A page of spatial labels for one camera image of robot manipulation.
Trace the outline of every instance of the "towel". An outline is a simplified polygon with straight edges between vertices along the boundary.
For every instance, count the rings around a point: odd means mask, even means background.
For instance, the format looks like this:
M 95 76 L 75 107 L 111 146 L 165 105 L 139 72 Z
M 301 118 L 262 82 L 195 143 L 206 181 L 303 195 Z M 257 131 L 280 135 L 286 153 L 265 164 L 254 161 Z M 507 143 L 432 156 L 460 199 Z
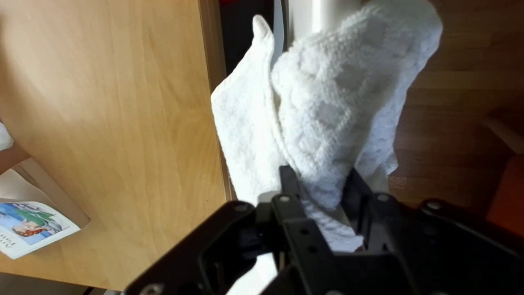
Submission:
M 211 94 L 218 138 L 239 200 L 280 192 L 278 168 L 298 174 L 304 212 L 334 253 L 362 243 L 340 213 L 349 171 L 388 190 L 406 90 L 435 53 L 442 25 L 426 0 L 368 0 L 337 30 L 311 35 L 272 66 L 262 17 L 234 72 Z

